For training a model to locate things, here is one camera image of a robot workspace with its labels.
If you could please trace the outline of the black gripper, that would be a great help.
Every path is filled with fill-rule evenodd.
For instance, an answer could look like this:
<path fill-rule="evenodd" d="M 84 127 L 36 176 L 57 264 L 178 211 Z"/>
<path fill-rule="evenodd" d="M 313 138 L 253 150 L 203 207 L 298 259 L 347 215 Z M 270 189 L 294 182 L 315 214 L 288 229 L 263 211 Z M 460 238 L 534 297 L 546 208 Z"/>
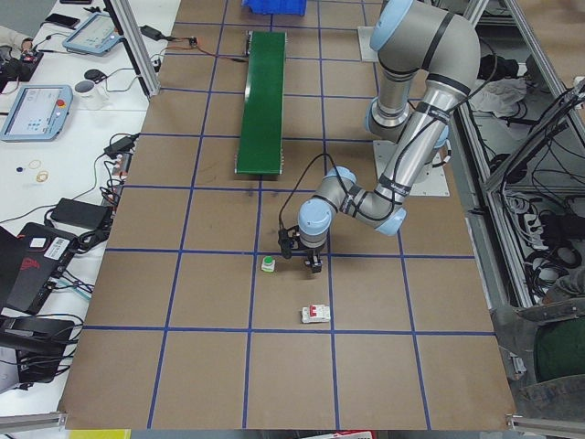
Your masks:
<path fill-rule="evenodd" d="M 297 250 L 305 253 L 304 264 L 311 273 L 320 273 L 322 271 L 321 252 L 324 248 L 324 241 L 304 243 L 297 241 Z"/>

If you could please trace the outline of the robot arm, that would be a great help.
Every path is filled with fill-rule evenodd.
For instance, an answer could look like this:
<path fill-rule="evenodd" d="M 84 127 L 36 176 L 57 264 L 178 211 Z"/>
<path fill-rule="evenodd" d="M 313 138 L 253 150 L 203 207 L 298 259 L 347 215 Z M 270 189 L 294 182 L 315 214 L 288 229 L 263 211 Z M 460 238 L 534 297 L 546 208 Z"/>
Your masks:
<path fill-rule="evenodd" d="M 480 42 L 462 16 L 420 1 L 389 1 L 369 42 L 382 68 L 379 93 L 365 126 L 397 147 L 368 191 L 345 167 L 332 166 L 300 207 L 298 223 L 279 228 L 285 259 L 305 254 L 318 273 L 327 233 L 339 213 L 393 236 L 407 211 L 405 198 L 447 133 L 453 111 L 469 98 L 480 67 Z"/>

